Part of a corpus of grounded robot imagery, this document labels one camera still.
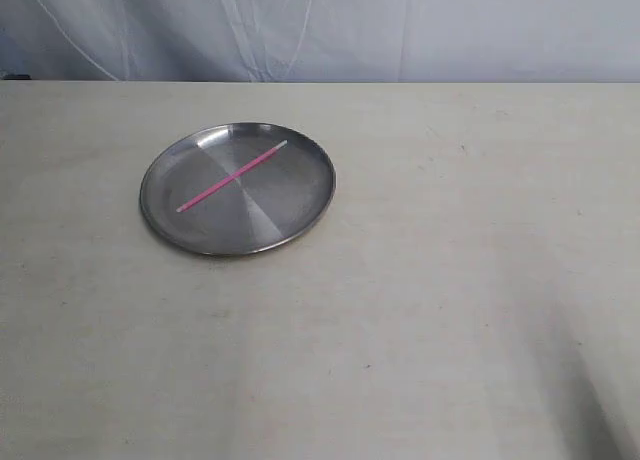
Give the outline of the pink glow stick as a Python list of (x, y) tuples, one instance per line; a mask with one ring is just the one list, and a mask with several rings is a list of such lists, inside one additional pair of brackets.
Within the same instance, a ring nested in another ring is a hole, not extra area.
[(177, 207), (176, 208), (176, 212), (177, 213), (182, 213), (182, 212), (185, 212), (185, 211), (191, 209), (192, 207), (194, 207), (198, 203), (200, 203), (200, 202), (204, 201), (205, 199), (207, 199), (209, 196), (215, 194), (216, 192), (218, 192), (222, 188), (226, 187), (228, 184), (236, 181), (237, 179), (239, 179), (245, 173), (249, 172), (250, 170), (252, 170), (252, 169), (256, 168), (258, 165), (260, 165), (261, 163), (263, 163), (263, 162), (267, 161), (268, 159), (270, 159), (279, 150), (281, 150), (284, 147), (286, 147), (287, 144), (288, 144), (287, 140), (281, 141), (280, 143), (278, 143), (277, 145), (275, 145), (274, 147), (272, 147), (268, 151), (266, 151), (263, 154), (259, 155), (255, 159), (251, 160), (247, 164), (245, 164), (242, 167), (240, 167), (238, 170), (236, 170), (233, 173), (229, 174), (228, 176), (226, 176), (222, 180), (220, 180), (217, 183), (215, 183), (214, 185), (210, 186), (208, 189), (202, 191), (201, 193), (199, 193), (195, 197), (191, 198), (190, 200), (188, 200), (184, 204), (182, 204), (179, 207)]

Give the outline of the round stainless steel plate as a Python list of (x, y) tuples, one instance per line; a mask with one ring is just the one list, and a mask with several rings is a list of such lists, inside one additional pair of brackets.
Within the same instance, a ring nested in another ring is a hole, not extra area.
[[(274, 156), (191, 209), (176, 208), (283, 140)], [(141, 214), (162, 240), (187, 252), (243, 256), (283, 245), (327, 210), (336, 172), (311, 138), (268, 123), (209, 127), (170, 145), (149, 166)]]

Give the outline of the small dark object at table edge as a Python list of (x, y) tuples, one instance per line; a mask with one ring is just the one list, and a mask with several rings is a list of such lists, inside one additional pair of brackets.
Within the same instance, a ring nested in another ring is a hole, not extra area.
[(0, 79), (3, 81), (29, 81), (31, 76), (28, 74), (1, 73)]

